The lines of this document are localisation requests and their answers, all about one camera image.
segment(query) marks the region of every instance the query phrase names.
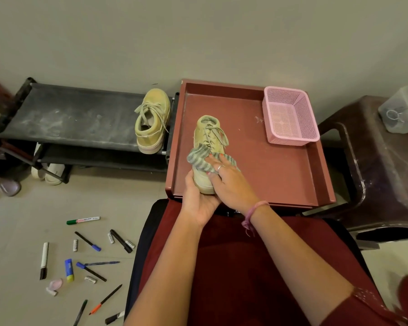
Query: green marker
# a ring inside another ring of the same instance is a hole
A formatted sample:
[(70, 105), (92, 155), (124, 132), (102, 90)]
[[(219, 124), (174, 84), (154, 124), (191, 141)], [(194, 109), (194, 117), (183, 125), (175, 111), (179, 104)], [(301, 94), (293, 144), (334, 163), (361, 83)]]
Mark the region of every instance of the green marker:
[(72, 219), (70, 221), (66, 221), (66, 224), (72, 225), (72, 224), (77, 224), (77, 223), (82, 223), (82, 222), (89, 222), (89, 221), (97, 221), (99, 220), (100, 217), (88, 217), (87, 219)]

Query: red fabric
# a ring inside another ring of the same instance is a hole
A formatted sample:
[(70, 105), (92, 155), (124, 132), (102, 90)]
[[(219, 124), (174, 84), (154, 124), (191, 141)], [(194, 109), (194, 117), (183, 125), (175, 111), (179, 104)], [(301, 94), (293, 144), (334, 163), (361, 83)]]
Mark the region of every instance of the red fabric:
[[(181, 203), (173, 200), (168, 203), (143, 266), (139, 293), (162, 252), (180, 209)], [(300, 217), (283, 219), (354, 286), (371, 292), (378, 304), (383, 304), (356, 258), (324, 221)], [(260, 237), (247, 236), (241, 222), (242, 219), (214, 215), (204, 227), (198, 246), (188, 324), (309, 325)], [(351, 296), (322, 325), (395, 324)]]

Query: wall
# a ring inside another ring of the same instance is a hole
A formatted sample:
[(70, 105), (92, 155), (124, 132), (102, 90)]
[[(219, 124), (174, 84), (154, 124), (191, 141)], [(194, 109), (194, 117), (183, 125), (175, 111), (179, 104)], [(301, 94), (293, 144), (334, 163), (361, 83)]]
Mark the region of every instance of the wall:
[(307, 90), (320, 121), (408, 84), (408, 0), (0, 0), (0, 82)]

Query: striped cloth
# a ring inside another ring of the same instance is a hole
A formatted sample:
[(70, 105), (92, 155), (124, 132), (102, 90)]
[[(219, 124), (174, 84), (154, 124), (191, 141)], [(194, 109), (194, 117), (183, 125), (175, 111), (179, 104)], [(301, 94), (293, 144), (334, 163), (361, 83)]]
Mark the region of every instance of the striped cloth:
[[(219, 161), (221, 160), (219, 158), (219, 155), (221, 153), (218, 152), (212, 153), (210, 149), (207, 147), (207, 145), (200, 143), (198, 147), (191, 149), (189, 155), (187, 156), (187, 162), (198, 170), (217, 174), (213, 166), (204, 160), (210, 154), (212, 154)], [(232, 156), (229, 156), (228, 154), (224, 154), (223, 156), (227, 158), (227, 160), (237, 168), (236, 160), (234, 160)]]

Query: pink bracelet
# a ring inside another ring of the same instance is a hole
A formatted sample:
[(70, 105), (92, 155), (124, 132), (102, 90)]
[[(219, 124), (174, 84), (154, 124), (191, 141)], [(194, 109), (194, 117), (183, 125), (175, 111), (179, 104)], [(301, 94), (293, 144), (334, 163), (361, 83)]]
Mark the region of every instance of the pink bracelet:
[(256, 210), (258, 207), (263, 206), (263, 205), (269, 205), (269, 202), (264, 201), (264, 200), (257, 202), (255, 205), (253, 205), (253, 206), (250, 208), (250, 210), (249, 210), (249, 211), (246, 213), (246, 215), (245, 215), (245, 220), (242, 222), (242, 225), (243, 225), (243, 227), (246, 229), (246, 234), (247, 234), (248, 236), (250, 236), (250, 235), (248, 234), (248, 230), (250, 230), (250, 231), (252, 232), (252, 235), (255, 236), (255, 228), (254, 228), (254, 226), (251, 224), (250, 219), (251, 219), (252, 214), (254, 214), (255, 210)]

